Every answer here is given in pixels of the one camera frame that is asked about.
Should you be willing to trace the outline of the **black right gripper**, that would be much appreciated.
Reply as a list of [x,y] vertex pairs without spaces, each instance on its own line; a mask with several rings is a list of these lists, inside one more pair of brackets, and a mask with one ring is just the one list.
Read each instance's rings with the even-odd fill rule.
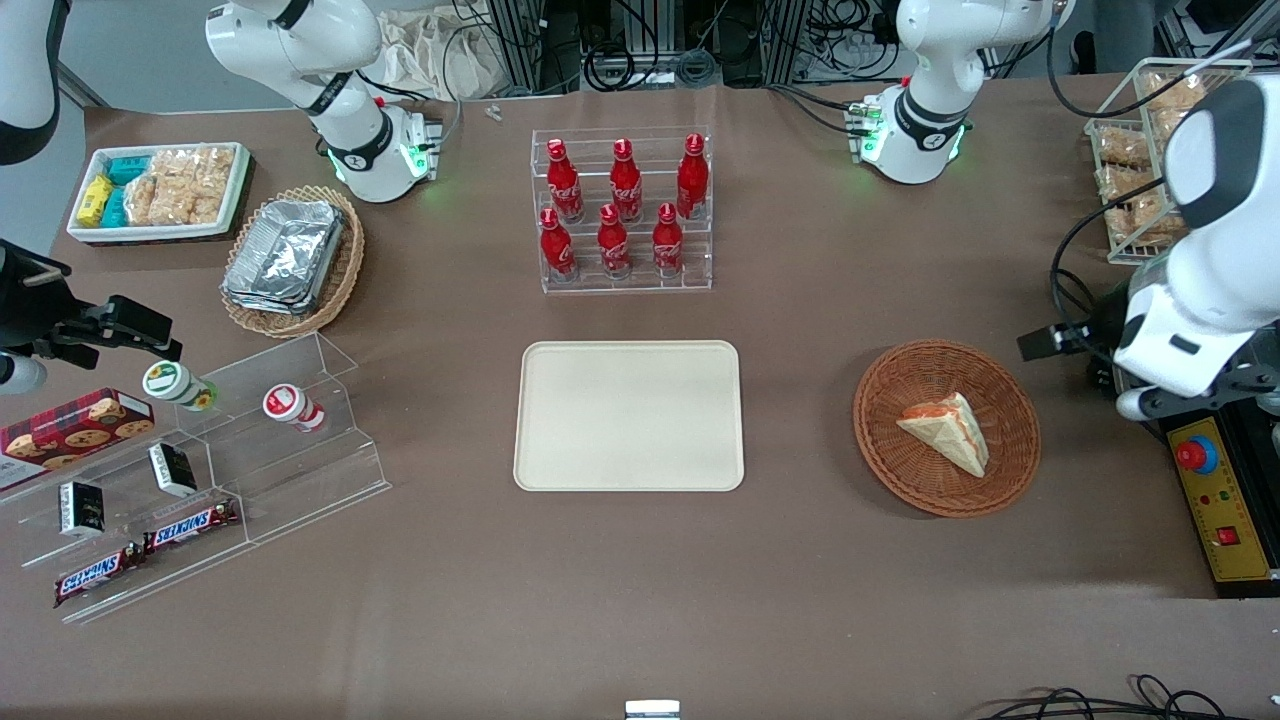
[[113,295],[76,318],[67,283],[70,268],[1,242],[1,347],[5,351],[95,369],[105,348],[137,348],[178,363],[183,343],[173,319],[132,299]]

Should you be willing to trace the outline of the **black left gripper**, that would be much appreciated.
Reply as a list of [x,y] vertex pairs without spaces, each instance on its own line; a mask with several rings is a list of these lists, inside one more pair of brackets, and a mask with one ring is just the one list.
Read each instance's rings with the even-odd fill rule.
[[1128,296],[1103,295],[1088,314],[1088,328],[1075,325],[1047,325],[1018,338],[1018,350],[1024,363],[1048,357],[1088,354],[1092,346],[1102,359],[1088,361],[1088,382],[1097,391],[1115,391],[1116,379],[1112,356],[1126,319]]

